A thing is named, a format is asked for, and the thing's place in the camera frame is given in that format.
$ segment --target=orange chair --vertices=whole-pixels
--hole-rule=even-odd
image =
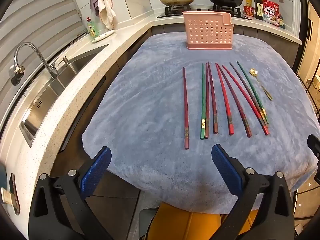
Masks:
[[[257,210],[251,211],[241,232],[251,228]],[[193,213],[162,203],[156,212],[145,240],[208,240],[226,215]]]

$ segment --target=gold spoon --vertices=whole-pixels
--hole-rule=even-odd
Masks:
[[[272,96],[270,95],[270,93],[262,86],[262,84],[260,83],[260,81],[258,80],[257,76],[258,76],[258,71],[255,70],[254,68],[250,69],[250,74],[255,77],[258,81],[258,83],[260,84],[260,86],[262,87],[263,91],[266,93],[267,97],[272,100]]]

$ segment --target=soy sauce bottle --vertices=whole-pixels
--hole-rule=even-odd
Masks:
[[[263,0],[254,0],[254,17],[263,21]]]

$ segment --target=chopstick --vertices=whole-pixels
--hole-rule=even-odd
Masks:
[[[189,117],[188,117],[188,97],[186,72],[183,67],[183,90],[184,90],[184,148],[189,149]]]
[[[258,102],[260,108],[262,109],[262,113],[264,114],[264,117],[265,117],[265,119],[266,119],[266,122],[269,123],[269,122],[268,122],[268,119],[267,119],[267,113],[266,113],[265,109],[263,108],[262,102],[261,102],[261,100],[260,100],[260,98],[259,98],[256,90],[254,89],[254,86],[252,85],[252,83],[251,83],[248,75],[246,74],[246,72],[245,72],[244,69],[242,68],[242,66],[241,66],[241,64],[239,63],[239,61],[237,61],[237,63],[238,63],[238,65],[239,65],[239,67],[241,68],[241,70],[242,70],[245,78],[247,79],[247,81],[248,81],[248,83],[249,83],[249,85],[250,85],[250,87],[251,87],[251,89],[252,89],[252,92],[253,92],[254,96],[256,97],[256,99],[257,99],[257,102]]]
[[[205,64],[205,130],[204,138],[209,138],[210,102],[209,102],[208,63]]]
[[[218,76],[219,76],[219,79],[220,79],[220,84],[221,84],[221,88],[222,88],[224,104],[226,106],[228,127],[229,127],[229,135],[233,135],[234,134],[234,128],[233,128],[233,123],[232,123],[231,110],[230,110],[229,101],[228,101],[228,97],[227,97],[227,93],[226,93],[226,88],[224,87],[223,80],[222,80],[222,77],[221,77],[221,73],[220,73],[220,70],[218,68],[218,64],[217,63],[216,63],[216,68],[217,68]]]
[[[263,112],[262,112],[262,110],[261,110],[261,108],[260,108],[260,106],[259,106],[256,98],[255,98],[255,97],[253,96],[253,94],[251,93],[248,85],[246,84],[246,82],[244,81],[244,79],[242,78],[242,76],[240,75],[240,73],[237,71],[237,69],[233,66],[233,64],[232,64],[231,62],[229,62],[229,63],[230,63],[230,65],[231,65],[231,67],[233,68],[233,70],[234,70],[234,71],[236,72],[236,74],[238,75],[238,77],[240,78],[240,80],[241,80],[242,84],[244,85],[245,89],[247,90],[247,92],[248,92],[251,100],[253,101],[254,105],[256,106],[258,112],[260,113],[260,116],[261,116],[261,118],[263,119],[263,122],[264,122],[265,126],[268,128],[268,123],[267,123],[266,119],[264,118],[264,114],[263,114]]]
[[[251,106],[254,114],[256,115],[257,119],[259,120],[261,126],[262,126],[262,129],[265,133],[265,135],[268,135],[269,134],[269,131],[267,129],[267,127],[265,126],[261,116],[259,115],[258,111],[257,111],[257,108],[254,106],[254,104],[252,103],[252,101],[250,100],[250,98],[248,97],[247,93],[244,91],[244,89],[240,86],[240,84],[238,83],[238,81],[234,78],[234,76],[230,73],[230,71],[224,66],[222,65],[223,68],[227,71],[227,73],[229,74],[229,76],[232,78],[232,80],[235,82],[235,84],[238,86],[238,88],[240,89],[240,91],[242,92],[242,94],[244,95],[245,99],[247,99],[249,105]]]
[[[201,133],[200,139],[204,139],[205,133],[205,79],[204,79],[204,64],[202,63],[202,112],[201,112]]]
[[[211,86],[211,100],[212,100],[212,115],[213,115],[213,133],[218,133],[218,119],[217,119],[217,106],[216,106],[216,97],[214,94],[214,87],[213,87],[213,80],[212,80],[212,74],[210,69],[210,63],[208,61],[208,70],[209,70],[209,76],[210,76],[210,86]]]
[[[240,116],[241,116],[241,119],[242,119],[242,122],[243,122],[243,125],[244,125],[244,129],[245,129],[245,131],[246,131],[246,133],[247,133],[247,136],[248,136],[248,137],[251,137],[251,136],[252,136],[252,133],[251,133],[250,126],[249,126],[249,124],[248,124],[247,118],[245,117],[245,114],[244,114],[244,112],[243,112],[242,106],[241,106],[241,104],[240,104],[240,102],[239,102],[239,100],[238,100],[238,98],[237,98],[237,96],[236,96],[236,93],[234,92],[234,90],[233,90],[233,88],[232,88],[229,80],[227,79],[225,73],[222,71],[222,69],[221,69],[221,67],[219,66],[219,64],[218,64],[218,68],[219,68],[219,70],[221,71],[224,79],[226,80],[226,83],[227,83],[227,85],[228,85],[228,87],[229,87],[229,89],[230,89],[230,92],[231,92],[231,94],[232,94],[232,96],[233,96],[233,98],[234,98],[234,100],[235,100],[235,102],[236,102],[236,105],[237,105],[237,107],[238,107],[238,110],[239,110],[239,113],[240,113]]]

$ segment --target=green chopstick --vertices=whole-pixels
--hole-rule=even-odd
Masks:
[[[202,112],[201,112],[201,134],[200,139],[204,139],[205,132],[205,76],[204,76],[204,64],[202,63]]]
[[[260,98],[259,98],[256,90],[254,89],[254,86],[252,85],[249,77],[247,76],[246,72],[245,72],[244,69],[242,68],[242,66],[241,66],[241,64],[239,63],[239,61],[237,61],[237,63],[238,63],[238,65],[239,65],[239,67],[241,68],[243,74],[245,75],[245,78],[247,79],[247,81],[248,81],[248,83],[249,83],[249,85],[250,85],[250,87],[251,87],[251,89],[252,89],[252,92],[254,93],[255,98],[257,99],[257,102],[258,102],[258,104],[259,104],[259,106],[260,106],[260,108],[261,108],[261,110],[262,110],[262,112],[263,112],[263,114],[264,114],[264,117],[265,117],[267,123],[269,123],[269,122],[268,122],[268,119],[267,119],[267,113],[266,113],[266,111],[264,110],[264,107],[263,107],[263,105],[262,105],[262,102],[261,102],[261,100],[260,100]]]

